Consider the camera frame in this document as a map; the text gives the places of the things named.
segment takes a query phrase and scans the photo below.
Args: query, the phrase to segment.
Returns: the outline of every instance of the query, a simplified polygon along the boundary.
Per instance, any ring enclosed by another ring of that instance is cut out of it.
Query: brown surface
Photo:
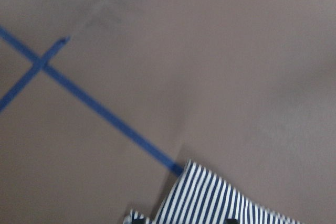
[[[72,35],[51,64],[180,163],[300,221],[336,221],[336,0],[0,7],[40,54]],[[29,65],[3,42],[0,56],[3,94]],[[44,73],[1,113],[0,144],[1,223],[117,223],[132,206],[153,214],[174,180]]]

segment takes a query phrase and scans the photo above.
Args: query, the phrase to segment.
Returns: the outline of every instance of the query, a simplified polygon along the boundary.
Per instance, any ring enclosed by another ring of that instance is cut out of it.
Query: striped shirt
[[[131,220],[145,219],[134,211],[130,216]],[[224,224],[226,219],[236,219],[240,224],[300,224],[252,202],[217,174],[193,161],[185,165],[155,219],[146,218],[144,223]]]

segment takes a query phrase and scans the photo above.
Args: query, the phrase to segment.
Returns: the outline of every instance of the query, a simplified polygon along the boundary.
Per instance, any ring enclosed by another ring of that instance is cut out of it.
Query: striped cloth
[[[299,224],[246,198],[217,174],[188,161],[182,175],[148,224]]]

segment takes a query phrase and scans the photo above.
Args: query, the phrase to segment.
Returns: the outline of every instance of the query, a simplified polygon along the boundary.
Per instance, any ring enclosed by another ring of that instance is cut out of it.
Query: blue painter's tape
[[[30,61],[32,62],[39,61],[39,57],[33,51],[31,51],[23,43],[18,41],[9,32],[1,28],[1,26],[0,26],[0,36],[5,41],[7,41],[10,45],[12,45],[15,49],[20,51]],[[93,109],[101,117],[106,119],[110,124],[116,127],[124,135],[129,137],[133,142],[135,142],[138,146],[143,148],[146,152],[148,152],[151,156],[153,156],[161,164],[166,166],[171,172],[173,172],[177,176],[180,176],[182,174],[183,168],[180,165],[175,163],[163,151],[158,149],[149,140],[145,139],[143,136],[141,136],[139,133],[137,133],[135,130],[129,127],[126,123],[124,123],[121,119],[119,119],[111,111],[109,111],[103,105],[101,105],[98,101],[93,99],[89,94],[81,90],[77,85],[71,82],[62,73],[57,71],[52,66],[48,65],[48,63],[44,65],[43,70],[49,76],[51,76],[54,80],[56,80],[61,86],[66,88],[70,93],[76,96],[79,100],[85,103],[88,107]]]
[[[17,81],[17,83],[1,98],[0,113],[7,105],[22,91],[22,89],[33,79],[33,77],[45,66],[45,64],[67,43],[69,38],[58,40],[41,59],[34,61],[33,66]]]

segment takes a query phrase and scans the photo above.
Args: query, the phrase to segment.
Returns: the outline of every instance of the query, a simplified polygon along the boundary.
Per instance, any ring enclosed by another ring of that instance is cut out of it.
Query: striped fabric
[[[188,161],[149,224],[224,224],[225,219],[240,224],[300,223],[252,202],[217,174]]]

